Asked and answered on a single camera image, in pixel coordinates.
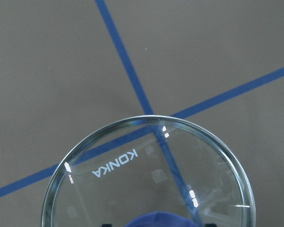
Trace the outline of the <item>glass lid with blue knob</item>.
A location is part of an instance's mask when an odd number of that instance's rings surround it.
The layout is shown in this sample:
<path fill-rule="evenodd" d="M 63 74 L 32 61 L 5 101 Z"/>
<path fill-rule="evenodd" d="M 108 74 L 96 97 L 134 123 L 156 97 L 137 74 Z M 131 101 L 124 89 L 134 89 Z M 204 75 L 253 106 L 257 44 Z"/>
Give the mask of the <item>glass lid with blue knob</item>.
<path fill-rule="evenodd" d="M 199 125 L 143 115 L 87 136 L 57 166 L 43 227 L 254 227 L 247 175 Z"/>

